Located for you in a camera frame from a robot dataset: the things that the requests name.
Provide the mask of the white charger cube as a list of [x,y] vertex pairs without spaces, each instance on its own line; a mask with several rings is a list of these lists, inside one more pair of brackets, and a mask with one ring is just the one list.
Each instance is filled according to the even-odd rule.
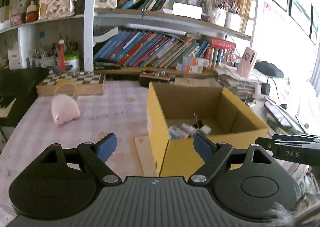
[[209,135],[212,131],[212,129],[208,126],[208,125],[203,125],[200,130],[206,134],[206,135]]

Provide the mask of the white glue tube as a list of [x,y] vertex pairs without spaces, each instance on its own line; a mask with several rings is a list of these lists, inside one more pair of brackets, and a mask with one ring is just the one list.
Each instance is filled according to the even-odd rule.
[[195,134],[199,133],[199,129],[191,126],[189,124],[182,124],[182,128],[185,132],[187,132],[191,138],[194,137]]

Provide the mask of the white red small box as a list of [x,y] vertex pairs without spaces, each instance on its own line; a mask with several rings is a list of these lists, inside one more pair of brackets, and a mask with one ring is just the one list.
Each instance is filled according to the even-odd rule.
[[176,127],[176,126],[170,126],[168,128],[168,132],[169,132],[171,140],[189,138],[189,133],[187,133],[185,130],[183,130],[183,129],[179,128],[179,127]]

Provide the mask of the pink plush pig toy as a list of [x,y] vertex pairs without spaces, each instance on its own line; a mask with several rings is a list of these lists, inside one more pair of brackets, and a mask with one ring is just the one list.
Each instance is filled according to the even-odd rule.
[[80,109],[76,101],[66,95],[58,94],[51,102],[52,117],[57,125],[63,125],[80,116]]

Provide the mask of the black binder clip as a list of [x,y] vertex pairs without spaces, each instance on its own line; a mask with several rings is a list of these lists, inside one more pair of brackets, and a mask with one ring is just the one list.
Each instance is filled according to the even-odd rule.
[[193,124],[193,127],[200,129],[203,126],[202,120],[199,119],[198,115],[194,114],[195,123]]

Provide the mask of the yellow cardboard box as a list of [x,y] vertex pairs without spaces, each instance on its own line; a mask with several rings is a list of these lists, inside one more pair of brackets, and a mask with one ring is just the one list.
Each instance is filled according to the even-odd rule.
[[173,140],[169,128],[207,125],[212,142],[246,149],[269,126],[230,90],[223,87],[189,87],[150,83],[147,100],[150,145],[156,174],[189,178],[203,164],[191,138]]

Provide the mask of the beige star place mat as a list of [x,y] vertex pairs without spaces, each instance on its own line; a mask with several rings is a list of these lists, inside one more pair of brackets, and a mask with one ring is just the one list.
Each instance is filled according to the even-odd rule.
[[143,176],[155,177],[156,163],[153,161],[153,155],[148,133],[141,133],[133,137],[133,143],[136,148],[138,161],[142,169]]

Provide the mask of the pink checkered tablecloth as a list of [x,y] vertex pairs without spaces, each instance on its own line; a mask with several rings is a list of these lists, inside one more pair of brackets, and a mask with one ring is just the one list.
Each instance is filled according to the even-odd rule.
[[148,90],[136,82],[109,81],[103,95],[78,97],[80,117],[62,126],[53,122],[51,98],[38,98],[1,153],[1,226],[15,218],[8,195],[10,184],[52,143],[75,148],[82,142],[96,142],[108,133],[114,133],[118,144],[108,166],[121,178],[141,175],[133,137],[141,133],[149,135]]

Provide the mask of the black power adapter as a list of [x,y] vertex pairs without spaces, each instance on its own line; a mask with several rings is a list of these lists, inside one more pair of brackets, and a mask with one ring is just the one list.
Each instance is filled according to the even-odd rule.
[[261,84],[261,94],[263,94],[263,95],[270,94],[270,84],[269,83],[262,83]]

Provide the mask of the pink rectangular device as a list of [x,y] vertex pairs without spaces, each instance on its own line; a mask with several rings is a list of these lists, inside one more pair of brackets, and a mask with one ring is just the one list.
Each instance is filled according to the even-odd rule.
[[246,47],[236,72],[242,77],[248,77],[253,70],[256,60],[257,53],[251,48]]

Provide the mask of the white green-lid jar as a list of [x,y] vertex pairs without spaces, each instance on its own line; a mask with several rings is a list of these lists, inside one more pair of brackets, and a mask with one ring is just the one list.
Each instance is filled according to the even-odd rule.
[[69,72],[78,72],[80,70],[79,52],[74,51],[65,55],[65,70]]

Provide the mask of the black Yamaha keyboard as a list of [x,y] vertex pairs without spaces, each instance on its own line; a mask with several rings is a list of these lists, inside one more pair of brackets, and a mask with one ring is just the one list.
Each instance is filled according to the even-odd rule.
[[47,68],[1,70],[1,126],[16,127],[37,99],[36,86],[49,72]]

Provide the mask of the white bookshelf unit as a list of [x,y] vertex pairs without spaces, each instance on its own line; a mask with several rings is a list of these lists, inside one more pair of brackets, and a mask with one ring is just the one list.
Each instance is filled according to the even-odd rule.
[[32,66],[65,70],[65,55],[79,52],[80,70],[176,69],[185,56],[205,57],[214,41],[230,53],[234,36],[248,42],[254,0],[117,0],[116,9],[95,9],[95,0],[74,2],[74,15],[26,23],[39,0],[1,0],[1,56],[11,70]]

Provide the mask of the red round doll jar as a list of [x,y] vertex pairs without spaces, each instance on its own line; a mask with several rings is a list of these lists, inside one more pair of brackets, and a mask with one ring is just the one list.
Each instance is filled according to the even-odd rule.
[[38,8],[35,5],[34,1],[31,1],[31,4],[26,9],[25,22],[35,22],[39,18]]

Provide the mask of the pink floral ornament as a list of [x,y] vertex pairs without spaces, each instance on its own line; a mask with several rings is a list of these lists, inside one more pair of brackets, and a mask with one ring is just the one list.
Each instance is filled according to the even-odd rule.
[[39,20],[53,20],[74,15],[77,0],[39,0]]

